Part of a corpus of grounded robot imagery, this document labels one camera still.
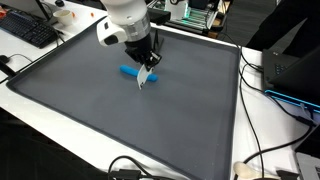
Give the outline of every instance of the table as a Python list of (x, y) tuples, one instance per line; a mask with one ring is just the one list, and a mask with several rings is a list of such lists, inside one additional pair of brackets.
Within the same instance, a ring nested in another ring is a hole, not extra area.
[[(66, 6), (64, 8), (75, 12), (77, 18), (74, 25), (70, 27), (56, 26), (57, 29), (66, 34), (65, 39), (70, 39), (94, 23), (94, 21), (106, 15), (105, 11), (69, 2), (65, 3)], [(93, 19), (90, 19), (91, 16), (89, 16), (91, 12), (95, 14)], [(158, 28), (181, 33), (187, 36), (197, 37), (206, 41), (227, 44), (168, 27)], [(3, 50), (1, 53), (8, 56), (20, 53), (29, 56), (32, 60), (36, 60), (38, 57), (54, 49), (56, 46), (55, 43), (52, 43), (44, 49), (37, 49), (0, 31), (0, 39), (3, 38), (8, 39), (8, 41), (6, 44), (0, 44), (0, 49)], [(261, 63), (261, 52), (244, 48), (243, 53), (246, 59), (251, 63)], [(28, 61), (25, 61), (23, 58), (15, 57), (9, 63), (9, 66), (14, 70), (18, 70), (27, 64)], [(254, 72), (252, 69), (247, 68), (244, 77), (248, 83), (253, 86), (258, 88), (261, 87), (261, 75)], [(5, 75), (0, 74), (0, 78), (4, 79)], [(266, 97), (249, 89), (245, 85), (243, 87), (243, 91), (247, 108), (249, 110), (253, 126), (257, 131), (262, 149), (289, 142), (300, 137), (307, 131), (307, 127), (295, 122), (291, 117), (288, 117)], [(238, 96), (234, 126), (232, 163), (242, 161), (257, 151), (257, 145), (239, 97), (240, 96)], [(147, 170), (153, 175), (164, 175), (176, 179), (185, 178), (165, 165), (160, 164), (149, 157), (104, 136), (103, 134), (11, 92), (6, 87), (5, 83), (0, 84), (0, 107), (99, 169), (107, 170), (113, 159), (120, 155), (129, 155), (145, 164), (148, 167)], [(292, 113), (301, 114), (301, 110), (297, 107), (285, 105), (285, 108)], [(266, 154), (264, 155), (264, 160), (267, 172), (274, 173), (277, 168), (297, 172), (292, 147)], [(250, 164), (252, 167), (260, 169), (260, 162), (258, 158), (254, 159)], [(132, 169), (134, 166), (129, 161), (122, 160), (116, 163), (115, 167)]]

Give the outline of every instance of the desk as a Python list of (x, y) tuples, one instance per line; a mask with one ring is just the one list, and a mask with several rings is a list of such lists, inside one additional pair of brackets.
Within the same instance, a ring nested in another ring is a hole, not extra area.
[[(59, 27), (61, 31), (67, 34), (68, 38), (71, 38), (81, 32), (85, 27), (95, 21), (95, 19), (82, 21), (82, 18), (80, 18), (82, 15), (80, 16), (80, 12), (87, 14), (92, 11), (96, 14), (95, 18), (97, 19), (99, 18), (98, 14), (100, 17), (106, 15), (106, 12), (97, 9), (87, 8), (82, 5), (68, 2), (65, 3), (65, 8), (74, 11), (76, 15), (79, 14), (79, 16), (77, 16), (79, 19), (75, 23), (77, 27), (70, 26), (65, 29)], [(168, 27), (158, 28), (185, 34), (187, 36), (197, 37), (206, 41), (223, 43), (207, 37), (174, 30)], [(4, 50), (3, 52), (5, 55), (22, 53), (35, 60), (55, 48), (55, 43), (53, 43), (45, 49), (40, 50), (27, 45), (19, 39), (0, 32), (0, 38), (2, 39), (3, 37), (10, 40), (6, 45), (0, 44), (0, 49)], [(261, 52), (246, 48), (243, 49), (243, 52), (246, 59), (251, 63), (261, 63)], [(13, 59), (11, 63), (12, 64), (9, 64), (9, 66), (17, 70), (27, 65), (28, 62), (23, 59)], [(253, 70), (247, 68), (244, 77), (248, 83), (258, 88), (261, 87), (261, 77)], [(296, 123), (291, 117), (284, 114), (273, 102), (269, 101), (261, 94), (247, 88), (245, 85), (244, 96), (249, 114), (252, 118), (252, 123), (260, 139), (262, 149), (289, 142), (300, 137), (307, 131), (307, 127)], [(147, 170), (154, 175), (164, 175), (177, 179), (184, 178), (182, 175), (172, 171), (165, 165), (160, 164), (149, 157), (104, 136), (103, 134), (11, 92), (6, 87), (5, 83), (0, 84), (0, 107), (99, 169), (107, 170), (113, 159), (120, 155), (129, 155), (145, 164), (148, 167)], [(297, 107), (285, 105), (285, 108), (292, 113), (300, 113), (300, 109)], [(232, 163), (242, 161), (256, 151), (257, 145), (255, 143), (252, 130), (250, 129), (248, 120), (244, 113), (241, 100), (238, 99), (234, 126)], [(291, 147), (266, 154), (264, 155), (264, 160), (267, 172), (274, 173), (278, 168), (294, 172), (297, 171)], [(259, 159), (254, 159), (251, 162), (251, 165), (259, 169)], [(134, 168), (130, 162), (125, 160), (116, 163), (115, 167)]]

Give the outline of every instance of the black keyboard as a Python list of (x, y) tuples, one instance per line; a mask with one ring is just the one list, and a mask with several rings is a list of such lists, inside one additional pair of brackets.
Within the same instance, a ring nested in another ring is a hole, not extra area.
[(275, 70), (276, 70), (276, 74), (279, 75), (281, 74), (283, 71), (285, 71), (287, 69), (286, 66), (284, 65), (280, 65), (280, 64), (275, 64)]
[(9, 11), (0, 19), (0, 28), (38, 48), (43, 48), (57, 39), (52, 27), (14, 11)]

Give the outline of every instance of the gray mat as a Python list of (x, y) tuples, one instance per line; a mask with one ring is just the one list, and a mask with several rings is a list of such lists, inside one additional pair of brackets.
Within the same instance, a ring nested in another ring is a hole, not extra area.
[(159, 33), (159, 80), (142, 90), (119, 71), (140, 65), (124, 44), (100, 46), (95, 25), (7, 85), (191, 179), (229, 179), (239, 51)]

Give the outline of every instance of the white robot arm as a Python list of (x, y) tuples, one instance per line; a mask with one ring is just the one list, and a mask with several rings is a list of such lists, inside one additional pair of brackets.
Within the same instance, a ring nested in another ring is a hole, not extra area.
[(141, 88), (147, 76), (161, 60), (161, 56), (152, 49), (147, 5), (144, 0), (101, 0), (101, 2), (108, 11), (108, 17), (97, 26), (99, 42), (103, 46), (125, 43), (126, 53), (143, 65), (139, 72), (143, 74), (143, 78), (141, 80), (139, 75), (137, 78)]

